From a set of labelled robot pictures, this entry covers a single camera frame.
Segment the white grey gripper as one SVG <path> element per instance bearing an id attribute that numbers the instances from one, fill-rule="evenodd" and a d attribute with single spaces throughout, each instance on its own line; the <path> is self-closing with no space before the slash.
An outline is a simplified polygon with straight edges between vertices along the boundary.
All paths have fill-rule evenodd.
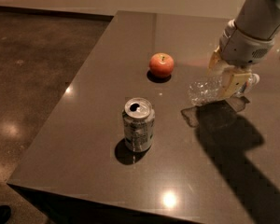
<path id="1" fill-rule="evenodd" d="M 222 73 L 219 97 L 226 99 L 240 90 L 252 73 L 229 65 L 249 66 L 260 63 L 274 45 L 274 40 L 259 40 L 242 33 L 235 20 L 228 22 L 217 47 L 208 64 L 208 74 L 218 76 Z"/>

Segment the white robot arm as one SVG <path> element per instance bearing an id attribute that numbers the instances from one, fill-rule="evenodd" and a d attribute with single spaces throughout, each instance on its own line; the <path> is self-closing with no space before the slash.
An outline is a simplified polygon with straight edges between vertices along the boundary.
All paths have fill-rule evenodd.
<path id="1" fill-rule="evenodd" d="M 260 63 L 280 31 L 280 0 L 245 0 L 237 17 L 228 22 L 208 67 L 219 73 L 219 99 L 248 85 L 251 66 Z"/>

